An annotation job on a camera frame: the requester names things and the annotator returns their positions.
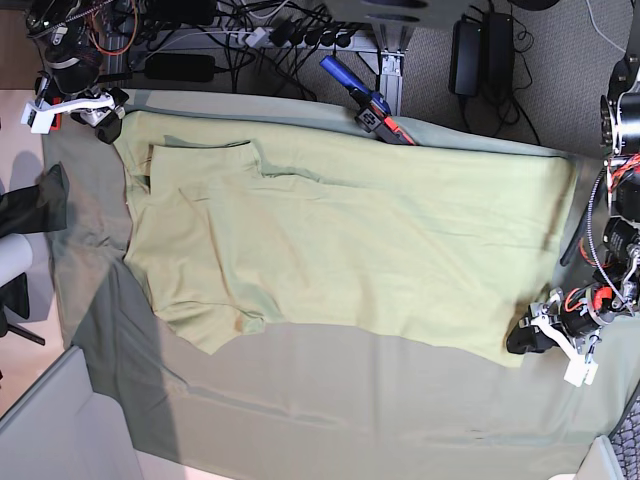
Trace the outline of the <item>robot arm at right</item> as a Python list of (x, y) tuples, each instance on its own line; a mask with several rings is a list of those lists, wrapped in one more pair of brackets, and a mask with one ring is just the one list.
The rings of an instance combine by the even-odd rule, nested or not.
[(41, 54), (43, 69), (35, 98), (25, 104), (21, 123), (33, 134), (46, 135), (61, 126), (61, 118), (88, 125), (99, 141), (113, 143), (121, 134), (128, 94), (115, 85), (127, 74), (105, 74), (108, 57), (118, 49), (99, 43), (98, 18), (108, 1), (34, 1), (26, 17), (27, 38)]

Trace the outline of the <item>robot arm at left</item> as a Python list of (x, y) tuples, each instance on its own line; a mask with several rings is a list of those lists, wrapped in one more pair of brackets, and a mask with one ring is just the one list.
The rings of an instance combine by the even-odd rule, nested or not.
[(639, 311), (639, 55), (616, 63), (600, 100), (601, 136), (607, 151), (569, 245), (593, 269), (589, 284), (553, 290), (529, 305), (506, 338), (511, 354), (553, 347), (590, 362), (604, 327)]

